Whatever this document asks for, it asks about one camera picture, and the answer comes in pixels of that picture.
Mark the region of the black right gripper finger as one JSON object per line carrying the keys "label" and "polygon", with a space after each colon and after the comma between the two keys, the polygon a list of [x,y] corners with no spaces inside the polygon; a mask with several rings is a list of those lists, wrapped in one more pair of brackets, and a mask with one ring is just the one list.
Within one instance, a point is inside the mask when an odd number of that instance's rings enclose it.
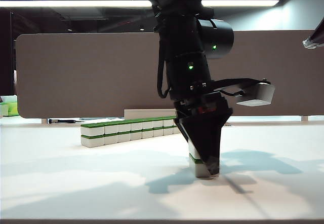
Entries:
{"label": "black right gripper finger", "polygon": [[315,48],[318,48],[318,47],[323,47],[323,35],[309,36],[304,41],[304,47],[306,49],[315,49]]}
{"label": "black right gripper finger", "polygon": [[313,36],[313,35],[323,35],[323,21],[321,21],[321,23],[315,29],[314,33],[311,34],[310,36]]}

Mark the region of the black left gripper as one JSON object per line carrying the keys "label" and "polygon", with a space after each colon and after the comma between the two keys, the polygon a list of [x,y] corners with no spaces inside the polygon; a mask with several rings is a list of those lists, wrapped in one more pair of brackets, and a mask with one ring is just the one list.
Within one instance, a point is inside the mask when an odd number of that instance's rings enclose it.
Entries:
{"label": "black left gripper", "polygon": [[191,140],[209,173],[218,174],[221,129],[233,109],[219,92],[170,92],[170,98],[181,134],[187,142]]}

